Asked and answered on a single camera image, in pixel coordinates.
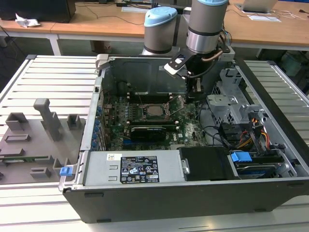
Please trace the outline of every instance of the gray 3d printed holder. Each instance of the gray 3d printed holder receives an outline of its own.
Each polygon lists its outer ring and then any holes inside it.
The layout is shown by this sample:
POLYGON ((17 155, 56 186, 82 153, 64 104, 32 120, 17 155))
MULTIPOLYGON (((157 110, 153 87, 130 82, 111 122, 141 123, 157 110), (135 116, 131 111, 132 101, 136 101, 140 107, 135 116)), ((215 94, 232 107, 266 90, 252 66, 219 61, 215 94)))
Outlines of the gray 3d printed holder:
POLYGON ((77 161, 85 120, 58 119, 49 104, 48 99, 34 103, 43 121, 27 120, 23 113, 8 116, 0 142, 0 184, 59 181, 61 167, 77 161))

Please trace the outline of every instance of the motherboard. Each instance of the motherboard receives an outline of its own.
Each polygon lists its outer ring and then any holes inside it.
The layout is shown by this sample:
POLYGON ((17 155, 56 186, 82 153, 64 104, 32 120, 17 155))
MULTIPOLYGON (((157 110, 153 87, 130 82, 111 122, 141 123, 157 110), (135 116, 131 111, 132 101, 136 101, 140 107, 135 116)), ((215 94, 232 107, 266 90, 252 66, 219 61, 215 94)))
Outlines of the motherboard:
POLYGON ((127 97, 105 94, 102 124, 107 150, 176 150, 205 146, 198 121, 198 102, 185 104, 182 95, 127 97))

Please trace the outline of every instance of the laptop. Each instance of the laptop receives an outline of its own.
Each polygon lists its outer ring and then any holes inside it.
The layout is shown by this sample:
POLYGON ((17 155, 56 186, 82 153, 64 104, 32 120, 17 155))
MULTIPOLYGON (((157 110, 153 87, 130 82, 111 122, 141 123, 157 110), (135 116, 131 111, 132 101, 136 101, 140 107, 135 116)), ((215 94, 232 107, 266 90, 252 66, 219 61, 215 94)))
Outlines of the laptop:
POLYGON ((243 4, 235 4, 245 12, 269 13, 278 0, 245 0, 243 4))

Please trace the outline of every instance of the wooden desk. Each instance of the wooden desk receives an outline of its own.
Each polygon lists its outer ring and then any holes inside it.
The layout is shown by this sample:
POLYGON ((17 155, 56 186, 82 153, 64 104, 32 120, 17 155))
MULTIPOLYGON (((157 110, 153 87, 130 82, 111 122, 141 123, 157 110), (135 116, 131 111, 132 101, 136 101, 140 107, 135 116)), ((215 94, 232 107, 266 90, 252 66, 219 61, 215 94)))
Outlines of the wooden desk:
POLYGON ((56 23, 52 27, 51 32, 54 34, 143 38, 145 13, 122 12, 121 9, 121 7, 117 7, 116 5, 90 6, 89 4, 77 3, 76 13, 70 23, 56 23), (115 16, 139 25, 128 23, 115 16))
MULTIPOLYGON (((279 1, 275 10, 290 11, 304 18, 280 16, 279 23, 252 21, 246 17, 248 14, 242 13, 234 5, 243 1, 230 0, 231 5, 225 15, 225 28, 232 35, 232 46, 309 51, 309 18, 307 14, 298 12, 300 9, 309 12, 309 4, 279 1)), ((121 7, 116 5, 76 5, 76 14, 69 24, 42 22, 42 26, 28 29, 14 21, 3 21, 2 24, 11 36, 49 39, 55 55, 61 55, 59 39, 143 42, 145 13, 122 12, 121 7)))
POLYGON ((308 14, 298 12, 300 9, 309 12, 309 4, 298 2, 278 1, 274 6, 274 11, 290 11, 300 18, 286 18, 282 15, 271 14, 278 17, 279 22, 253 21, 247 17, 241 17, 237 13, 246 16, 250 14, 242 13, 235 3, 242 3, 243 0, 230 0, 231 5, 225 15, 225 29, 229 31, 233 38, 233 45, 257 48, 275 48, 294 50, 309 49, 309 18, 308 14))

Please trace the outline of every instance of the green circuit board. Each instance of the green circuit board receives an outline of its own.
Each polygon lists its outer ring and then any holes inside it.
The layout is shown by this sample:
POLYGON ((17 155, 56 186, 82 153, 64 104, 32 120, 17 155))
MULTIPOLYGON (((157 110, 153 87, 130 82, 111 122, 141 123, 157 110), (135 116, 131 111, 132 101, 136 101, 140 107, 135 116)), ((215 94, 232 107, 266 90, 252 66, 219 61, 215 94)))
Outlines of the green circuit board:
POLYGON ((176 150, 181 146, 205 146, 206 138, 202 134, 202 128, 197 118, 197 107, 194 103, 185 104, 181 108, 180 101, 169 104, 169 112, 173 113, 168 120, 177 120, 177 130, 167 130, 166 139, 155 143, 134 143, 130 140, 130 127, 127 120, 139 121, 143 118, 162 120, 163 116, 157 115, 164 111, 160 104, 129 103, 126 98, 110 96, 108 104, 104 106, 104 118, 108 150, 176 150))

